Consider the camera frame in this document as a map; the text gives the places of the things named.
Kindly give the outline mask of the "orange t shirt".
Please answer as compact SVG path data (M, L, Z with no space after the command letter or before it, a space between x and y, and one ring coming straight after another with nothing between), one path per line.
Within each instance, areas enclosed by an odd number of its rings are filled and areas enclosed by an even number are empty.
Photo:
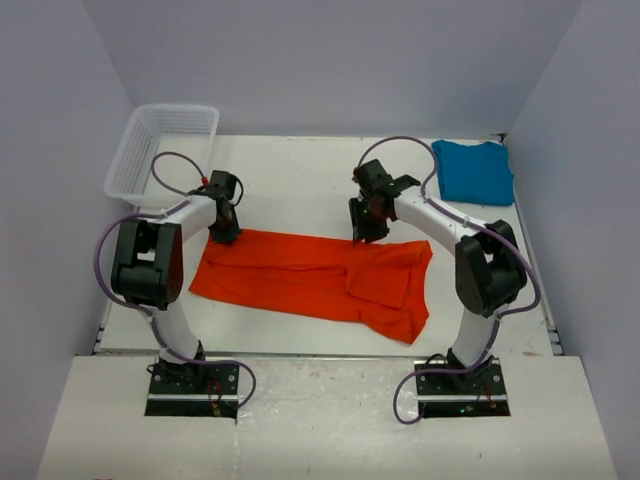
M425 327L429 242L353 244L245 230L231 245L206 244L190 285L210 300L358 323L411 345Z

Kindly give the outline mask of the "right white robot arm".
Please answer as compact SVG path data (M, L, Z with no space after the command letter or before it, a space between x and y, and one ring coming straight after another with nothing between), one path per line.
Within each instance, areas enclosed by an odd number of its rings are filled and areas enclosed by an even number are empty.
M367 244L385 238L388 223L411 225L454 257L454 286L463 306L447 365L437 369L456 392L467 393L482 379L506 307L527 284L527 262L511 226L486 223L433 197L409 175L394 179L378 160L354 169L359 194L349 200L353 241Z

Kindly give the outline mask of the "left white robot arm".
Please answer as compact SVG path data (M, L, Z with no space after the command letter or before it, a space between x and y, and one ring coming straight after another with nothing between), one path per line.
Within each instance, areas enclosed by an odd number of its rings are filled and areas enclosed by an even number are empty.
M110 284L101 287L113 302L141 313L160 346L160 359L175 365L172 380L187 393L206 385L210 363L180 301L183 244L201 231L215 243L233 244L242 233L235 194L243 192L238 177L215 170L205 185L170 209L129 215L104 232L118 234Z

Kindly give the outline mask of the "white plastic basket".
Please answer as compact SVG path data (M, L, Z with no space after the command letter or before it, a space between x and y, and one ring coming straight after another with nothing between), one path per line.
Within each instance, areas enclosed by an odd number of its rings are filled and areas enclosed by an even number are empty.
M211 106L137 108L120 140L104 193L142 209L169 208L210 173L220 114Z

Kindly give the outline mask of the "blue folded t shirt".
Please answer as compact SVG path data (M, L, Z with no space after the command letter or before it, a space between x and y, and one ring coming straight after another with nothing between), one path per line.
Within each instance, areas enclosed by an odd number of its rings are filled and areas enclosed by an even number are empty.
M437 157L442 200L499 207L514 203L514 175L506 146L493 142L461 145L438 140L431 148Z

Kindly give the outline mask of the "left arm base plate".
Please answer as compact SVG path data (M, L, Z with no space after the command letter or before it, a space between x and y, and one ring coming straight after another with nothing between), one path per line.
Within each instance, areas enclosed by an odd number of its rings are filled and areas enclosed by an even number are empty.
M239 410L239 367L172 364L162 359L147 367L147 417L227 418Z

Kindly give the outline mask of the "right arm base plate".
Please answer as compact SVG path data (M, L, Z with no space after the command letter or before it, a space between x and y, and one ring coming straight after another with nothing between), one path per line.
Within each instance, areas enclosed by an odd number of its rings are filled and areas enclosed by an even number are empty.
M506 385L498 360L466 375L419 374L419 414L424 419L509 417Z

